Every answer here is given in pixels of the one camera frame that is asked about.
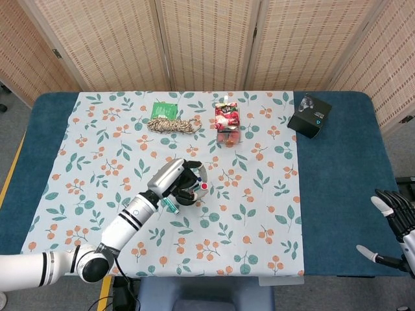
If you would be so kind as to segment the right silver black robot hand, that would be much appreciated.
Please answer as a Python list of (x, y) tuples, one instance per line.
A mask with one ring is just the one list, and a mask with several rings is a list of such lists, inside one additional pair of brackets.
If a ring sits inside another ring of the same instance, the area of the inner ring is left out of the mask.
[(414, 277), (414, 205), (402, 194), (389, 190), (376, 189), (375, 195), (370, 200), (386, 218), (403, 254), (399, 259), (388, 257), (362, 245), (357, 245), (356, 250), (371, 262), (397, 269)]

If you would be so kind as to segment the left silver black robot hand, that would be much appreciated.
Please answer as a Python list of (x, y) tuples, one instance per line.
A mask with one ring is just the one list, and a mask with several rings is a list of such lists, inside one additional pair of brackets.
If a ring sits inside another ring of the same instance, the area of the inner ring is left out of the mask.
[(208, 175), (199, 161), (174, 159), (165, 164), (147, 183), (159, 199), (172, 196), (183, 206), (194, 204), (208, 193)]

